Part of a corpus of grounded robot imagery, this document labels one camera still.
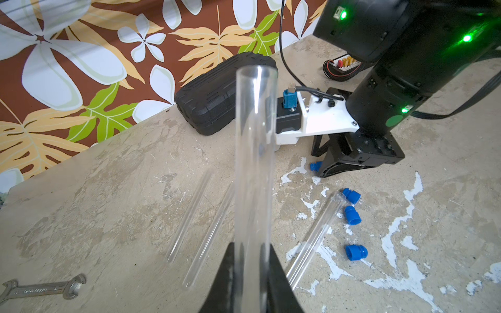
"glass tube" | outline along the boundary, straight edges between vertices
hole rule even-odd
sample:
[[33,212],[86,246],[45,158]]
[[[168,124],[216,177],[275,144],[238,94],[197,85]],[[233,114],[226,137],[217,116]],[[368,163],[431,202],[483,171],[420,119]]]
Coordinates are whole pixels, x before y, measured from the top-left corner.
[[299,280],[301,280],[301,277],[305,273],[306,268],[308,267],[308,264],[310,264],[310,261],[315,255],[320,243],[324,240],[325,233],[329,230],[329,225],[332,225],[336,214],[342,206],[346,205],[346,203],[346,197],[341,192],[336,192],[332,195],[329,204],[322,213],[322,216],[320,216],[317,225],[313,228],[310,237],[308,237],[308,240],[301,248],[298,257],[296,257],[291,269],[287,273],[287,280],[289,281],[292,290],[294,290],[294,288],[298,285]]
[[277,78],[267,66],[236,72],[235,313],[266,311]]
[[193,263],[191,263],[188,273],[184,278],[183,286],[185,286],[186,288],[190,287],[192,284],[195,283],[196,277],[198,276],[198,273],[200,273],[200,269],[202,268],[202,265],[205,262],[205,258],[208,255],[215,234],[217,233],[217,230],[221,226],[224,217],[228,212],[229,205],[233,201],[234,195],[235,195],[235,187],[233,185],[233,182],[231,182],[231,184],[228,187],[228,190],[224,194],[224,198],[221,202],[221,205],[219,206],[219,209],[216,212],[214,220],[212,220],[212,224],[210,225],[207,234],[205,234],[202,244],[200,245],[200,248],[198,249],[195,258],[193,259]]
[[188,226],[193,219],[193,215],[195,214],[195,211],[198,208],[198,205],[202,199],[202,196],[205,192],[205,189],[209,185],[209,180],[212,177],[214,171],[212,170],[207,170],[203,176],[200,182],[198,183],[198,186],[196,187],[195,193],[191,197],[191,201],[189,203],[189,207],[186,210],[186,213],[183,216],[183,220],[181,221],[181,224],[179,225],[176,236],[172,238],[170,241],[169,249],[167,256],[165,257],[165,261],[167,263],[172,263],[176,259],[176,255],[179,252],[179,248],[181,247],[181,244],[183,243],[184,236],[186,235],[186,232],[188,231]]

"black cable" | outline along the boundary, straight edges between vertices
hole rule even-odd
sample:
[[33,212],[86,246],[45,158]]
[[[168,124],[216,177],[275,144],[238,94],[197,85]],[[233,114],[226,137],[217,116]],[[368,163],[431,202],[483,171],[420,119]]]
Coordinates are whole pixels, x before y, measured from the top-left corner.
[[460,12],[460,13],[470,13],[470,14],[494,13],[496,11],[497,11],[497,13],[499,13],[499,11],[496,7],[472,8],[472,7],[465,7],[465,6],[456,5],[454,3],[449,4],[449,3],[444,3],[444,2],[427,2],[425,4],[425,6],[428,8],[434,8],[434,9],[439,9],[439,10],[453,11],[453,12]]
[[284,59],[284,53],[282,52],[282,22],[284,20],[284,7],[285,7],[285,0],[282,0],[282,9],[280,10],[280,32],[279,32],[279,46],[280,46],[280,56],[282,57],[282,62],[284,62],[284,66],[289,72],[289,74],[294,77],[294,79],[301,85],[301,86],[306,86],[294,73],[291,71],[289,66],[287,65],[287,62],[285,62]]
[[459,108],[455,109],[452,113],[449,114],[433,114],[433,113],[425,113],[420,111],[414,111],[411,113],[411,116],[417,117],[419,119],[424,120],[441,120],[457,113],[460,113],[467,108],[471,107],[478,101],[482,100],[485,96],[491,93],[497,86],[501,84],[501,71],[497,73],[494,77],[492,77],[485,85],[482,86],[471,98],[469,98],[465,103],[463,103]]
[[495,58],[501,58],[501,50],[497,49],[492,49],[484,53],[478,60],[475,62],[483,61],[483,60],[489,60],[489,59],[495,59]]
[[310,87],[307,87],[293,72],[292,70],[289,68],[289,66],[287,65],[287,62],[285,62],[285,58],[284,58],[284,52],[282,51],[282,24],[283,24],[283,20],[284,20],[284,8],[285,8],[285,0],[282,0],[282,8],[280,10],[280,32],[279,32],[279,47],[280,47],[280,56],[282,57],[282,62],[284,62],[284,66],[285,68],[287,69],[287,71],[289,72],[289,74],[291,74],[291,76],[301,85],[301,86],[297,86],[296,87],[296,90],[297,91],[307,91],[309,92],[310,94],[318,97],[318,98],[327,98],[327,99],[332,99],[332,100],[344,100],[343,97],[339,97],[339,96],[333,96],[333,95],[330,95],[328,93],[325,93],[325,92],[322,92],[318,89],[314,89],[314,88],[310,88]]
[[307,91],[309,92],[310,94],[312,95],[315,95],[319,98],[321,97],[324,97],[324,98],[329,98],[329,99],[333,99],[333,100],[341,100],[343,101],[344,98],[343,97],[340,97],[340,96],[334,96],[334,95],[330,95],[328,93],[325,93],[323,91],[320,91],[318,89],[315,89],[315,88],[311,88],[311,87],[306,87],[306,86],[297,86],[296,87],[296,90],[297,91]]

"floral fabric backdrop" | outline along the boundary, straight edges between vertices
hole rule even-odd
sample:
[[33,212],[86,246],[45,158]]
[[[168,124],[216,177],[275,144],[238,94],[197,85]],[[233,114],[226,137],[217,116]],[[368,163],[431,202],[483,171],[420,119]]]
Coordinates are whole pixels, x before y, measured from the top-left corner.
[[[238,53],[278,50],[281,0],[0,3],[0,193],[175,105]],[[325,2],[286,0],[283,46]]]

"blue cap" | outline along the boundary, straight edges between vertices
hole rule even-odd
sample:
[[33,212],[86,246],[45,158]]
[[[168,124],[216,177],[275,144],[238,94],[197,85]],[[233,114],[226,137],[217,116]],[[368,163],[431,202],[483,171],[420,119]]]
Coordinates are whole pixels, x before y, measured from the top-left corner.
[[310,163],[310,170],[313,172],[318,172],[321,166],[322,166],[322,161]]
[[284,109],[292,109],[298,106],[298,93],[295,89],[284,90]]
[[343,190],[343,194],[346,196],[346,199],[348,199],[348,201],[350,201],[353,204],[356,204],[361,197],[360,193],[350,190],[348,188],[345,188],[345,190]]
[[348,224],[350,224],[351,226],[358,225],[362,222],[360,215],[358,215],[358,212],[351,205],[345,208],[345,216]]
[[352,244],[345,247],[346,256],[350,261],[358,261],[369,255],[367,249],[362,245]]

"wrench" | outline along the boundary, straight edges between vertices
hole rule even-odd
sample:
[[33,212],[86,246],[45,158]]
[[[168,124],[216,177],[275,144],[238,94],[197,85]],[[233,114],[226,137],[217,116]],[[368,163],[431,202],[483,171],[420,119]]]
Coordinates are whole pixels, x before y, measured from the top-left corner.
[[87,280],[83,274],[75,276],[70,281],[41,283],[38,285],[18,286],[18,281],[15,279],[4,282],[6,287],[0,295],[0,305],[8,299],[26,298],[29,296],[39,296],[47,294],[63,294],[63,298],[71,300],[78,296],[78,290]]

